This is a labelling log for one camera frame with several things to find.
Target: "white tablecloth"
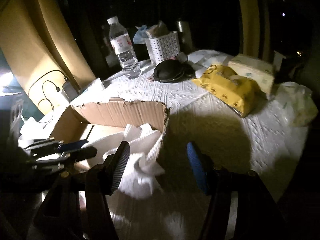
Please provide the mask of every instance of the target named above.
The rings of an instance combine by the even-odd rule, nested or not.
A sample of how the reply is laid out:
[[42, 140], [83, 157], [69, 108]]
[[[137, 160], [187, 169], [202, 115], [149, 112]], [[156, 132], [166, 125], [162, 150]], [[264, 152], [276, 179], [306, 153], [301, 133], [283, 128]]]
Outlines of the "white tablecloth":
[[[216, 55], [218, 63], [221, 53]], [[171, 109], [158, 159], [166, 171], [159, 179], [165, 193], [156, 192], [146, 200], [134, 200], [119, 191], [108, 197], [119, 238], [196, 239], [199, 236], [210, 198], [197, 189], [185, 150], [189, 141], [195, 141], [203, 153], [230, 171], [255, 170], [277, 201], [292, 178], [308, 128], [282, 126], [273, 101], [262, 100], [248, 117], [240, 118], [191, 81], [150, 82], [147, 78], [152, 73], [150, 70], [134, 80], [121, 76], [102, 92], [84, 94], [73, 102], [82, 104], [120, 97], [127, 101], [157, 100]]]

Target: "curtain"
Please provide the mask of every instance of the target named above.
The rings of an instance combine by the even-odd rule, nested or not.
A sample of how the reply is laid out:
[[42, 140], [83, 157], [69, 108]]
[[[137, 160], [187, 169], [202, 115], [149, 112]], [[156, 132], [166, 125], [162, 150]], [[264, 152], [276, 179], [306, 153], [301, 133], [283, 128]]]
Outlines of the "curtain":
[[[64, 75], [80, 90], [95, 76], [79, 50], [55, 0], [7, 0], [0, 3], [0, 47], [21, 87], [37, 106], [45, 96], [54, 107], [60, 105], [60, 95], [50, 80], [60, 89]], [[44, 113], [51, 104], [42, 100]]]

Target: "yellow plastic bag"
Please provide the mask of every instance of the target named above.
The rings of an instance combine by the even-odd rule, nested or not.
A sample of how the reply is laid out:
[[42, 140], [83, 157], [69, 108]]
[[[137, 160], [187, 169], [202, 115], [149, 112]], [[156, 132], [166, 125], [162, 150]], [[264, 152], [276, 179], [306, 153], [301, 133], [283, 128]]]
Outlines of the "yellow plastic bag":
[[250, 78], [236, 75], [229, 67], [211, 65], [201, 78], [192, 81], [234, 108], [241, 117], [246, 117], [255, 106], [258, 84]]

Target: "bottle cap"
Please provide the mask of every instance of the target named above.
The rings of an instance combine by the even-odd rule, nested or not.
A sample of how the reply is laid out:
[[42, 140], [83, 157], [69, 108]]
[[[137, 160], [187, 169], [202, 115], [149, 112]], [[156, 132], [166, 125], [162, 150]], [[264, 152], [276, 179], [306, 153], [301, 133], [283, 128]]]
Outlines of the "bottle cap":
[[108, 19], [109, 24], [113, 24], [113, 23], [117, 23], [117, 22], [119, 22], [117, 16], [114, 16], [114, 17]]

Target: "water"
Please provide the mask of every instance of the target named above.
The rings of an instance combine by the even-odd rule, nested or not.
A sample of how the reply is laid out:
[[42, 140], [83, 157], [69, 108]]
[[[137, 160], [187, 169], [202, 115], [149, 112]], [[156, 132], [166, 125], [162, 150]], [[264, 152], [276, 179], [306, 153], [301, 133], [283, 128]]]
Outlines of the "water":
[[117, 17], [108, 19], [108, 23], [110, 24], [109, 39], [124, 75], [129, 79], [140, 76], [140, 65], [126, 28], [119, 23]]

